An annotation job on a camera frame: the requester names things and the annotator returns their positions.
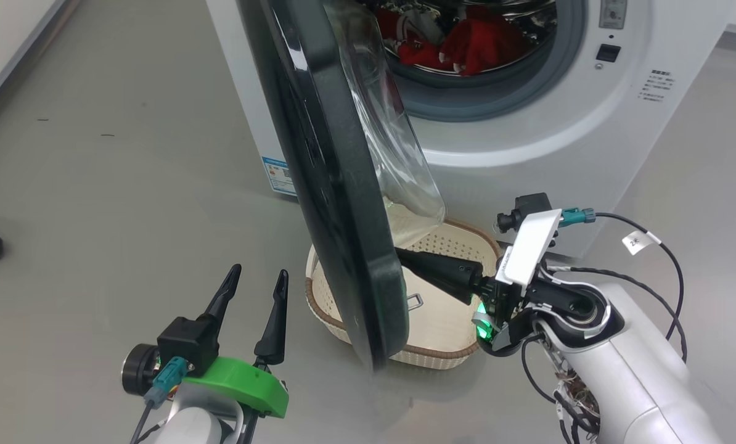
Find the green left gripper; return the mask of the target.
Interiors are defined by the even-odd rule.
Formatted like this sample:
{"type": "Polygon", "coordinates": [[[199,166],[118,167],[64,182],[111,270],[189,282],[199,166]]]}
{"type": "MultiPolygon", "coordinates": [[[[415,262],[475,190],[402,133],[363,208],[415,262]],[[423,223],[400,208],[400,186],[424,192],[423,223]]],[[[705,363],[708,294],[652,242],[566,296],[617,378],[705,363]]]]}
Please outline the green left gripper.
{"type": "MultiPolygon", "coordinates": [[[[228,303],[236,293],[241,273],[241,264],[232,265],[204,313],[198,316],[199,337],[204,339],[218,337],[228,303]]],[[[214,360],[204,376],[187,376],[182,382],[202,386],[213,393],[246,405],[261,415],[283,419],[289,404],[287,389],[280,379],[258,366],[275,366],[285,360],[288,284],[287,270],[282,269],[273,289],[273,307],[266,328],[261,340],[253,349],[256,356],[254,366],[239,359],[221,356],[214,360]]]]}

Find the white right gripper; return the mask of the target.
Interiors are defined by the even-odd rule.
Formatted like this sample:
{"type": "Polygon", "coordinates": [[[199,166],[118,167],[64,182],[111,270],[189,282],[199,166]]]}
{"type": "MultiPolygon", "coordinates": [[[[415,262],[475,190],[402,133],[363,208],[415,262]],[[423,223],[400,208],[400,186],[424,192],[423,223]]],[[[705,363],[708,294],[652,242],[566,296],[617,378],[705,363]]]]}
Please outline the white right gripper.
{"type": "Polygon", "coordinates": [[[477,296],[472,323],[479,348],[515,353],[532,333],[531,282],[561,219],[561,210],[526,216],[492,278],[484,276],[477,261],[400,248],[396,255],[402,267],[461,303],[470,305],[477,296]]]}

